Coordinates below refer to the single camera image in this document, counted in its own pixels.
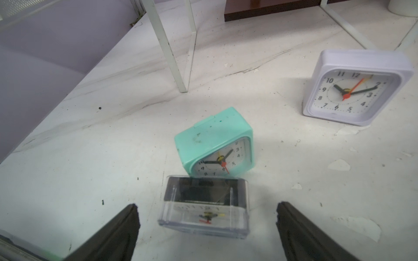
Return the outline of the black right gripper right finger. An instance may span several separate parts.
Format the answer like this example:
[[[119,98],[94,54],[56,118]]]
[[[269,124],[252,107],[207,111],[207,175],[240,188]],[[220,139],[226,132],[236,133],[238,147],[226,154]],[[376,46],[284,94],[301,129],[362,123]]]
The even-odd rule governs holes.
[[[278,204],[276,226],[288,261],[357,261],[289,202]]]

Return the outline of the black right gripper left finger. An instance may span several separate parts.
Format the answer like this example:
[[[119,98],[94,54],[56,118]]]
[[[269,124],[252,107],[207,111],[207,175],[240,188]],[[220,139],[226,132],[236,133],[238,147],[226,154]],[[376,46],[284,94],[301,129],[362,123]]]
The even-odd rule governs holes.
[[[130,261],[139,229],[138,208],[129,204],[65,260]]]

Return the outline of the transparent square alarm clock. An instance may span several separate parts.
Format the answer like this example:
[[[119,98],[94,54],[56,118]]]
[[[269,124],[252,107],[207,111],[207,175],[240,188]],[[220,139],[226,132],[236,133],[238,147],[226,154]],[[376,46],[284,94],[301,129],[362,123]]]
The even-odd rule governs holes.
[[[242,178],[169,176],[158,224],[176,231],[245,239],[249,184]]]

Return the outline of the mint green square alarm clock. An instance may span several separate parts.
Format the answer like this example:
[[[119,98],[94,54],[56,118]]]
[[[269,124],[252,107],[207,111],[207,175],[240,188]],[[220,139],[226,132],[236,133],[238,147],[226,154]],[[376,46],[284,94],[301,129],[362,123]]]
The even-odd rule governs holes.
[[[253,129],[233,107],[196,123],[174,141],[191,177],[237,177],[255,165]]]

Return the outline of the lilac square alarm clock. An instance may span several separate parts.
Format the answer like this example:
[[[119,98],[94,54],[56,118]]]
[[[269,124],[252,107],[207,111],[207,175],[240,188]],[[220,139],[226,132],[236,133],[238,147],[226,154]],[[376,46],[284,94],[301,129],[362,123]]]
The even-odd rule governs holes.
[[[401,52],[324,50],[303,98],[303,115],[367,126],[412,78]]]

